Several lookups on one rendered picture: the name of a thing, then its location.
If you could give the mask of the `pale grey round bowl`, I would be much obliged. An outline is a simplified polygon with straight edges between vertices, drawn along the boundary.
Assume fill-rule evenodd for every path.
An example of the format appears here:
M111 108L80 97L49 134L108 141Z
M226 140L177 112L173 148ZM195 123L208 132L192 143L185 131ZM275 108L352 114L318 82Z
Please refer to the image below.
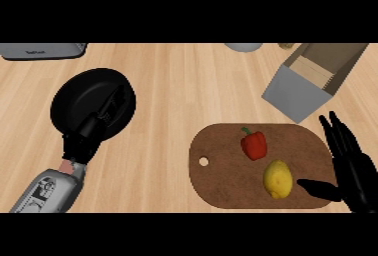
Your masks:
M263 46L262 43L226 43L226 46L236 52L254 52Z

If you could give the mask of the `open cardboard box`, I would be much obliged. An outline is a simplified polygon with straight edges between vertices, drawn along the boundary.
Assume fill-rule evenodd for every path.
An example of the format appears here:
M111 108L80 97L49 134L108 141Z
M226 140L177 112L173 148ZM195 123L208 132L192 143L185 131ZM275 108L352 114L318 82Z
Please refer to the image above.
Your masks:
M263 99L300 123L331 100L368 43L303 43L279 66Z

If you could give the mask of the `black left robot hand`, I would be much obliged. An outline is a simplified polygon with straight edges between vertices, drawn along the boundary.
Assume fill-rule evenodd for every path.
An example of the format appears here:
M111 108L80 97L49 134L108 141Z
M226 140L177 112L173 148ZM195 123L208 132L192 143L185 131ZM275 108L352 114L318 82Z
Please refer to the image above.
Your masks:
M65 160L80 164L89 163L104 141L108 126L124 104L124 87L118 86L108 96L99 110L89 114L78 128L64 134L62 158Z

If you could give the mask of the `brown wooden cutting board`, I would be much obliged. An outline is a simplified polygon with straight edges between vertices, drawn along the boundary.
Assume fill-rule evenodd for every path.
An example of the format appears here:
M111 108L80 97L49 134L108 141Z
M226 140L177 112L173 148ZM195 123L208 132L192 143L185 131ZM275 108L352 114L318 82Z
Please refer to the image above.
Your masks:
M241 146L248 132L266 137L267 155L253 161ZM189 148L189 177L202 200L223 209L318 209L329 201L310 196L301 186L287 198L275 199L263 186L272 161L287 163L293 179L335 181L328 146L318 135L295 124L225 123L207 126Z

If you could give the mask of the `yellow lemon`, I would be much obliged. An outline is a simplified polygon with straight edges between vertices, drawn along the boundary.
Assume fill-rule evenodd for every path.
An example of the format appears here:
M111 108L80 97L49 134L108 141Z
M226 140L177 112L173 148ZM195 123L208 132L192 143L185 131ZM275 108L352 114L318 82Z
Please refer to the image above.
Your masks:
M288 197L293 190L293 174L287 163L273 160L263 173L263 186L273 199Z

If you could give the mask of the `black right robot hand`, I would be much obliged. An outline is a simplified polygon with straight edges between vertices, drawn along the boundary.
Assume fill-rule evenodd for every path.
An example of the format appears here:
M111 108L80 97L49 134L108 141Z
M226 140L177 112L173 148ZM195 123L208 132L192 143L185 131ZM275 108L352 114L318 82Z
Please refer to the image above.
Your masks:
M363 153L356 136L341 122L334 111L329 118L319 116L337 184L310 179L298 179L297 184L316 198L344 202L353 213L378 213L378 169Z

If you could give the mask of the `red bell pepper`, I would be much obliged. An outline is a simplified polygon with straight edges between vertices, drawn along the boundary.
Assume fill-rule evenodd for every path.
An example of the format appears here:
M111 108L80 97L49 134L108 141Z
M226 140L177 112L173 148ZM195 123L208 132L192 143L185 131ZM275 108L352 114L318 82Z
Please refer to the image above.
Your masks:
M267 143L264 134L257 131L251 132L247 127L242 128L245 137L241 140L241 147L247 157L256 161L266 157L267 154Z

